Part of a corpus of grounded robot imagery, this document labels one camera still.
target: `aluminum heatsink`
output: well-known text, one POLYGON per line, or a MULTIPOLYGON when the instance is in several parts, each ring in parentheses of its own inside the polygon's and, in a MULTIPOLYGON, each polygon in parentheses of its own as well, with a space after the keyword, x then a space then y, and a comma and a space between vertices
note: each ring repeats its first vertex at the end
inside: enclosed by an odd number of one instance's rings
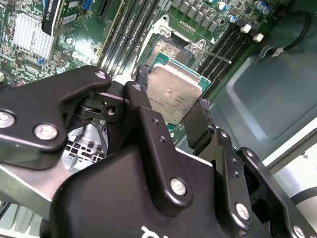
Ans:
POLYGON ((13 45, 38 59, 49 60, 54 37, 41 30, 38 20, 19 13, 15 23, 13 45))

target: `green circuit board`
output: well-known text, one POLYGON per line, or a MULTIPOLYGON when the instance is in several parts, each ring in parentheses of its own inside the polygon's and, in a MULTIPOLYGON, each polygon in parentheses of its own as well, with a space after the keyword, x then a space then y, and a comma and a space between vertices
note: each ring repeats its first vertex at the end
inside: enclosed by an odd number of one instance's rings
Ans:
MULTIPOLYGON (((223 38, 229 39, 227 33, 232 27, 239 30, 241 22, 266 35, 290 1, 266 0, 270 12, 263 14, 254 0, 0 0, 0 70, 9 86, 84 65, 98 66, 111 76, 133 76, 139 65, 151 65, 162 52, 211 82, 212 91, 206 92, 212 99, 256 44, 252 37, 241 38, 239 46, 223 38), (50 3, 59 6, 52 36, 42 33, 50 3), (232 57, 233 64, 213 65, 208 54, 195 55, 191 47, 201 40, 202 52, 219 51, 232 57)), ((182 123, 168 129, 174 143, 185 133, 182 123)))

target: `blue capacitor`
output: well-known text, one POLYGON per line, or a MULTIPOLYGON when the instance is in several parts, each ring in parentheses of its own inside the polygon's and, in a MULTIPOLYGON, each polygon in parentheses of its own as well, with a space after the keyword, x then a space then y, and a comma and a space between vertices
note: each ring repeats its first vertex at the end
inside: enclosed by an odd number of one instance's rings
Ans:
POLYGON ((265 8, 266 7, 266 4, 264 3, 264 2, 262 2, 262 1, 256 1, 255 3, 254 3, 254 7, 257 9, 257 10, 262 10, 263 8, 265 8))
POLYGON ((236 22, 237 22, 237 18, 236 18, 235 16, 233 16, 233 15, 229 15, 229 16, 228 16, 228 19, 229 19, 229 21, 230 21, 231 23, 236 23, 236 22))
POLYGON ((219 10, 225 10, 227 8, 227 4, 223 1, 218 3, 219 10))
POLYGON ((261 13, 264 15, 268 15, 270 12, 271 12, 271 8, 269 6, 265 6, 265 8, 261 10, 261 13))

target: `screw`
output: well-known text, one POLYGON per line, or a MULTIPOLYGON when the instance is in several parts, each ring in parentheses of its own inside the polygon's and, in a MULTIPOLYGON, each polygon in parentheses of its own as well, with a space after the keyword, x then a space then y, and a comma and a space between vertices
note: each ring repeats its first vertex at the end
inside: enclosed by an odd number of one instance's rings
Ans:
POLYGON ((180 179, 172 178, 170 186, 177 195, 184 196, 186 194, 186 186, 180 179))
POLYGON ((253 153, 252 153, 250 150, 247 150, 247 154, 248 154, 250 157, 253 157, 253 153))
POLYGON ((133 84, 132 87, 134 87, 136 90, 141 91, 141 86, 139 84, 133 84))
POLYGON ((13 125, 15 122, 14 116, 10 113, 0 112, 0 128, 6 128, 13 125))
POLYGON ((298 226, 293 226, 293 229, 298 238, 305 238, 302 229, 300 229, 298 226))
POLYGON ((102 71, 96 72, 95 75, 96 75, 97 77, 99 77, 99 78, 106 79, 106 75, 105 75, 105 73, 102 72, 102 71))
POLYGON ((236 203, 236 210, 242 219, 248 220, 250 218, 247 208, 242 203, 236 203))
POLYGON ((48 124, 37 125, 34 129, 34 134, 41 140, 53 140, 57 137, 57 129, 48 124))
POLYGON ((166 32, 164 29, 160 29, 159 33, 160 33, 161 35, 165 35, 167 32, 166 32))
POLYGON ((226 138, 228 137, 227 133, 224 132, 224 131, 221 132, 221 135, 222 135, 223 137, 226 137, 226 138))
POLYGON ((198 49, 197 48, 192 48, 192 54, 197 54, 197 52, 198 52, 198 49))

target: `mounting hole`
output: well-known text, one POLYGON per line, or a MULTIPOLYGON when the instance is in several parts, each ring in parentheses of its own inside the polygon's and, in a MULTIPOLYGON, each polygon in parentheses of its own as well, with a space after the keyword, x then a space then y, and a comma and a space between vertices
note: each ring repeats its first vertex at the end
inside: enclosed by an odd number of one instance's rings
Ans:
POLYGON ((159 120, 157 120, 157 119, 153 119, 152 122, 153 122, 155 125, 158 125, 158 124, 159 124, 159 120))
POLYGON ((110 116, 115 114, 116 111, 117 111, 117 108, 115 106, 110 106, 107 108, 107 112, 110 116))
POLYGON ((160 143, 164 143, 165 142, 165 138, 164 138, 164 136, 159 136, 158 137, 158 141, 160 142, 160 143))

